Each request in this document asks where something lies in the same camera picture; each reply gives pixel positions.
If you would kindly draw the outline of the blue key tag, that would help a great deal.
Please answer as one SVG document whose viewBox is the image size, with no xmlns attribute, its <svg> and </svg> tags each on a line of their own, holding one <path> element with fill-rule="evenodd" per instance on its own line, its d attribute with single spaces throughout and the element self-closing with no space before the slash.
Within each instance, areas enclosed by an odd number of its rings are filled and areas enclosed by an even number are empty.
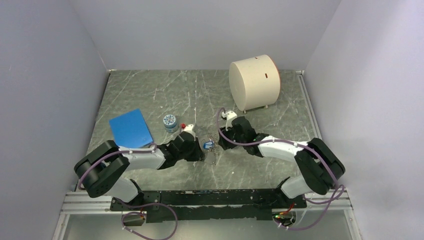
<svg viewBox="0 0 424 240">
<path fill-rule="evenodd" d="M 202 148 L 205 150 L 209 150 L 213 148 L 214 146 L 215 146 L 215 143 L 213 140 L 206 141 L 202 144 Z"/>
</svg>

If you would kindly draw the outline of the metal key organizer plate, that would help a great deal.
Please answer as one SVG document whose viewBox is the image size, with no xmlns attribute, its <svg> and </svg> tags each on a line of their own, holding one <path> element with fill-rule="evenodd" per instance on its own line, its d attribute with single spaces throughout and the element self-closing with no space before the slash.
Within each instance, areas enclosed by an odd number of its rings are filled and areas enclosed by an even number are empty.
<svg viewBox="0 0 424 240">
<path fill-rule="evenodd" d="M 210 148 L 208 150 L 203 149 L 203 143 L 207 141 L 213 141 L 214 147 Z M 218 163 L 218 157 L 219 157 L 219 146 L 218 146 L 218 139 L 216 135 L 213 134 L 204 134 L 199 137 L 199 144 L 202 152 L 204 153 L 204 159 L 203 161 L 208 165 L 215 166 Z"/>
</svg>

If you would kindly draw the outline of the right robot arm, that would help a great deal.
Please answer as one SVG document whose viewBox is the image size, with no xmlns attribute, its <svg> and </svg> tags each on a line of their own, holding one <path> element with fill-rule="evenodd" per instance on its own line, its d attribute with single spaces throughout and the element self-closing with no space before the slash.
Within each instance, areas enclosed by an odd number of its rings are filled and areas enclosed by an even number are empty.
<svg viewBox="0 0 424 240">
<path fill-rule="evenodd" d="M 222 113 L 225 126 L 219 128 L 218 144 L 224 149 L 241 146 L 252 156 L 276 158 L 297 164 L 300 174 L 283 180 L 276 188 L 275 202 L 288 207 L 300 195 L 325 195 L 336 185 L 346 168 L 320 138 L 289 141 L 267 133 L 257 133 L 244 116 L 233 111 Z"/>
</svg>

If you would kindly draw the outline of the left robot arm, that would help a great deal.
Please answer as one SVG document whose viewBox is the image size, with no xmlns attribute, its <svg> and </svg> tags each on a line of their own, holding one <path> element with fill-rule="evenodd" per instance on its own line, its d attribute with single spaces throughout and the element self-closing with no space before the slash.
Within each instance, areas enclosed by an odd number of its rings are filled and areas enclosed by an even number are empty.
<svg viewBox="0 0 424 240">
<path fill-rule="evenodd" d="M 107 140 L 74 166 L 79 182 L 91 198 L 112 196 L 123 201 L 130 210 L 143 203 L 143 192 L 134 180 L 123 174 L 132 170 L 164 170 L 178 161 L 198 162 L 205 159 L 198 137 L 182 132 L 164 144 L 149 148 L 127 148 Z"/>
</svg>

